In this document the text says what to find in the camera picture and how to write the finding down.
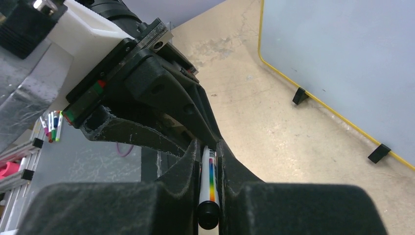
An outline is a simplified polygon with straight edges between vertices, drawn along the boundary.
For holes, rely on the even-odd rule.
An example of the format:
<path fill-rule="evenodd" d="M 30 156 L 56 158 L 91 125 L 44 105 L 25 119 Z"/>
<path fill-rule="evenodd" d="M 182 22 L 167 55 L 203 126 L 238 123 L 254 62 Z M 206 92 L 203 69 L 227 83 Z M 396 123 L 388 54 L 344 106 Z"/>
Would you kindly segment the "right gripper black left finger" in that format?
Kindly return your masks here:
<path fill-rule="evenodd" d="M 59 183 L 34 198 L 20 235 L 193 235 L 195 160 L 193 140 L 184 155 L 153 182 Z"/>

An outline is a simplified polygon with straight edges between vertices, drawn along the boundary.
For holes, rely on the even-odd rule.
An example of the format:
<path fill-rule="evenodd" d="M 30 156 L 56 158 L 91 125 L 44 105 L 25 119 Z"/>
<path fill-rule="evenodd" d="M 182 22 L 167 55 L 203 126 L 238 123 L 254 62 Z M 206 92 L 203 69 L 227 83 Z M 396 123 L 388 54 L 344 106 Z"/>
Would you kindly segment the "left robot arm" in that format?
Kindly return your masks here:
<path fill-rule="evenodd" d="M 63 115 L 90 141 L 146 146 L 181 156 L 193 140 L 216 149 L 221 134 L 195 66 L 167 26 L 141 21 L 120 0 L 81 4 L 126 36 L 67 95 Z"/>

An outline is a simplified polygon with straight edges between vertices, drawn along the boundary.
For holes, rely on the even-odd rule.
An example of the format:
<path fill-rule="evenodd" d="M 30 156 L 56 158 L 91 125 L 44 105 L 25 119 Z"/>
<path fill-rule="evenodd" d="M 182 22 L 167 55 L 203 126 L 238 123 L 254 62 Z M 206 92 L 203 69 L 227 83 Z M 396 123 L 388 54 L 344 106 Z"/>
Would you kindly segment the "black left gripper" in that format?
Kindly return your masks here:
<path fill-rule="evenodd" d="M 90 141 L 144 146 L 180 157 L 190 138 L 165 126 L 160 112 L 216 149 L 222 136 L 208 96 L 196 68 L 171 38 L 160 19 L 139 23 L 137 37 L 123 39 L 67 95 L 66 120 Z"/>

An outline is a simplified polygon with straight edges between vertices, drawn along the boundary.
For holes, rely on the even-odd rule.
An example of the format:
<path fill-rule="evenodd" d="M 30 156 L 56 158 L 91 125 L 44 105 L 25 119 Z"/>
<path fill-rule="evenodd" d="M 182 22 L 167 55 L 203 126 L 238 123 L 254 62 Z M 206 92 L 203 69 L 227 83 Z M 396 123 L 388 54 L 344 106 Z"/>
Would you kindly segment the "black-capped whiteboard marker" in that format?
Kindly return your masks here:
<path fill-rule="evenodd" d="M 204 230 L 216 228 L 219 223 L 220 211 L 216 152 L 205 146 L 201 158 L 200 192 L 197 206 L 199 226 Z"/>

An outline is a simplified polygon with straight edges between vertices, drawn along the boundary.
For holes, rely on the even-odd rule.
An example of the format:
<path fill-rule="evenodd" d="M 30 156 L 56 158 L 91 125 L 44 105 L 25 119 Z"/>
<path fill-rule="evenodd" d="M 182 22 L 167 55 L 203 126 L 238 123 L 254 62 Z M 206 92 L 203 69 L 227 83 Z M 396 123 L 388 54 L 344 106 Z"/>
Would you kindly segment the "yellow-framed whiteboard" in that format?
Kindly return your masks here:
<path fill-rule="evenodd" d="M 264 0 L 258 54 L 414 167 L 414 1 Z"/>

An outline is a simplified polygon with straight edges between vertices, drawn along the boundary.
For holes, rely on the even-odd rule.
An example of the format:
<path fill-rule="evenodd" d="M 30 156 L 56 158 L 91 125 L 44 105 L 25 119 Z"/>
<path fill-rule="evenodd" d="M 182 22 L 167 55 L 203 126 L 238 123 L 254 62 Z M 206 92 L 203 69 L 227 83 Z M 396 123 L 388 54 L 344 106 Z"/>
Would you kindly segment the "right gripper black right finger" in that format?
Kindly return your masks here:
<path fill-rule="evenodd" d="M 224 140 L 220 163 L 222 235 L 385 235 L 370 196 L 336 184 L 266 183 L 247 169 Z"/>

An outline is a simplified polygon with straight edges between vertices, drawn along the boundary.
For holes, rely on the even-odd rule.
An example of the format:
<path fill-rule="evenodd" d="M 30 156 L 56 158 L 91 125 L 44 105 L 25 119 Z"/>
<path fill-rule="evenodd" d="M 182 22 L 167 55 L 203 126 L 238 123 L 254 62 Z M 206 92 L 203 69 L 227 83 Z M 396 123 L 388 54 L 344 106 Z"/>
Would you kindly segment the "coloured marker set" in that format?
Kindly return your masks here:
<path fill-rule="evenodd" d="M 61 140 L 63 117 L 62 111 L 50 111 L 39 117 L 41 128 L 49 143 Z"/>

